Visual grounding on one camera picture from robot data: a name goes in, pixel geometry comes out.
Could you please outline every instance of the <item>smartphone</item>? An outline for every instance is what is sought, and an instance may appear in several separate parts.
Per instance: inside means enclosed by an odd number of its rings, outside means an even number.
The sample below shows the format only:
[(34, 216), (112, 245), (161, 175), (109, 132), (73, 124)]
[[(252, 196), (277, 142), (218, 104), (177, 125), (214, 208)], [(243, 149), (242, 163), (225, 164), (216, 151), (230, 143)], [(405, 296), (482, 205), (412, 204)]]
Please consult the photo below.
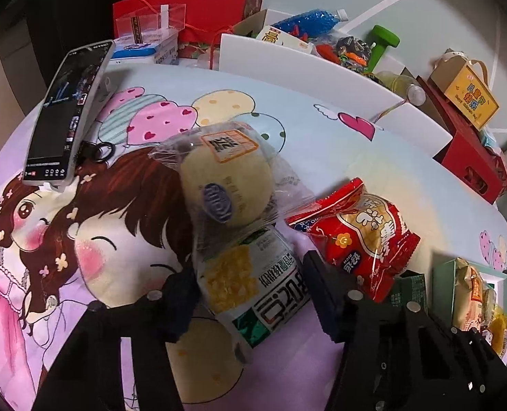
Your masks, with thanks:
[(95, 92), (114, 52), (112, 40), (73, 49), (63, 59), (42, 102), (36, 121), (23, 184), (69, 185), (82, 137), (95, 119), (88, 116)]

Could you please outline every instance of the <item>yellow smiley flower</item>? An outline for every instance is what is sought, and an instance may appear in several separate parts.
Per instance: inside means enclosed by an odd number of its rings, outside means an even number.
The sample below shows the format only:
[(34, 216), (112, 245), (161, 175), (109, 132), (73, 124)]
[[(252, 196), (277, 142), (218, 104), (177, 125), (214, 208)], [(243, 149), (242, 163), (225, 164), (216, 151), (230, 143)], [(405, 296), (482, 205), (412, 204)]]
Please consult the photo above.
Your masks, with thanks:
[(348, 245), (352, 244), (353, 240), (350, 237), (350, 233), (339, 233), (335, 239), (335, 244), (344, 249)]

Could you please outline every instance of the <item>yellow gift box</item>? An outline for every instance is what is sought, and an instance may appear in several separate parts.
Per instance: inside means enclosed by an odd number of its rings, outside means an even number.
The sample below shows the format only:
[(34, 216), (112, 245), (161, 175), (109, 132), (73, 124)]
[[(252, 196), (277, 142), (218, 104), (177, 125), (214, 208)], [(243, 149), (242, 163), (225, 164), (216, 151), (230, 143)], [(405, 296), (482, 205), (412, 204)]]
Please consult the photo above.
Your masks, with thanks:
[[(469, 60), (462, 55), (440, 60), (432, 71), (431, 80), (444, 95), (459, 109), (477, 130), (491, 119), (499, 109), (487, 87), (487, 68), (479, 60)], [(481, 80), (473, 66), (479, 64), (484, 80)]]

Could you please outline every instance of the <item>green dumbbell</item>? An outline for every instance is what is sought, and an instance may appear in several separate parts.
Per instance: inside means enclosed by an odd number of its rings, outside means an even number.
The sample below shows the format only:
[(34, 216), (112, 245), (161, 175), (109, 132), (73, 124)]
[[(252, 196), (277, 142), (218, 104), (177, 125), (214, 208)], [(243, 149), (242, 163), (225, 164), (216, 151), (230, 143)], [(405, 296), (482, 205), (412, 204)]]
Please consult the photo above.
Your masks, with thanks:
[(396, 48), (400, 44), (400, 39), (396, 34), (378, 24), (373, 27), (368, 38), (369, 44), (375, 43), (375, 46), (371, 49), (370, 61), (367, 63), (367, 71), (373, 72), (373, 68), (385, 53), (387, 46)]

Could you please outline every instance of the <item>cartoon tablecloth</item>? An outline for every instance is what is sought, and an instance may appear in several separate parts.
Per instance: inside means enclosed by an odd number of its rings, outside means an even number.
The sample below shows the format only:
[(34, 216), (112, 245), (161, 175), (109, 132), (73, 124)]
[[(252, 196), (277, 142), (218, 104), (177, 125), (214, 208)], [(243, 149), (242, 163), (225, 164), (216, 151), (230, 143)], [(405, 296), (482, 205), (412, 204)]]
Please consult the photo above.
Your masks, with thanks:
[[(24, 186), (19, 172), (39, 107), (0, 152), (0, 392), (16, 410), (30, 410), (88, 303), (134, 302), (186, 264), (191, 225), (178, 175), (147, 152), (195, 125), (249, 123), (317, 196), (361, 177), (421, 236), (409, 267), (425, 272), (429, 287), (431, 266), (458, 256), (507, 269), (501, 214), (354, 113), (225, 73), (164, 65), (107, 72), (118, 93), (87, 139), (115, 145), (108, 163), (83, 164), (63, 193)], [(126, 406), (138, 409), (129, 342), (122, 345)], [(186, 409), (206, 411), (324, 409), (340, 359), (310, 303), (256, 347), (245, 368), (226, 331), (203, 313), (168, 352)]]

